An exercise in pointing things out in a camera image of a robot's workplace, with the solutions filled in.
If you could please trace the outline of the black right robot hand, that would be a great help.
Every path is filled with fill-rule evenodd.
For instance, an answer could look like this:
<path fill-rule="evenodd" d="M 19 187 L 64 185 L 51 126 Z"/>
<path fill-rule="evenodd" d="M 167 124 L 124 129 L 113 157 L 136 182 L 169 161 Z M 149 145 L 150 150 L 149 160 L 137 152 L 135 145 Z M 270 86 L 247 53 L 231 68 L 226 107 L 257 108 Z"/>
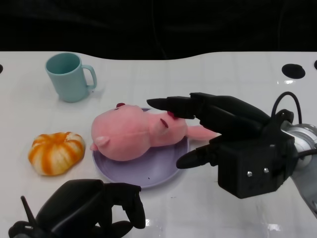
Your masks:
<path fill-rule="evenodd" d="M 204 128 L 218 133 L 208 145 L 180 157 L 176 165 L 179 169 L 216 166 L 218 185 L 240 199 L 278 190 L 295 169 L 295 139 L 281 130 L 284 122 L 293 121 L 291 111 L 273 109 L 269 116 L 235 97 L 205 93 L 147 102 L 175 117 L 198 119 Z"/>

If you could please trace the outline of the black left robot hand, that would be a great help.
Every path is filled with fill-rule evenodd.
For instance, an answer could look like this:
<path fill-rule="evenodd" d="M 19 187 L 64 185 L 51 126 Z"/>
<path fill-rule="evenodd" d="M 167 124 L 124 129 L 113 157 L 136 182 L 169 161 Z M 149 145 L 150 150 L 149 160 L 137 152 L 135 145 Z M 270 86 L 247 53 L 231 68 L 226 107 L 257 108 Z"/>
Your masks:
<path fill-rule="evenodd" d="M 141 188 L 99 179 L 64 183 L 36 216 L 38 226 L 54 238 L 121 238 L 146 226 Z"/>

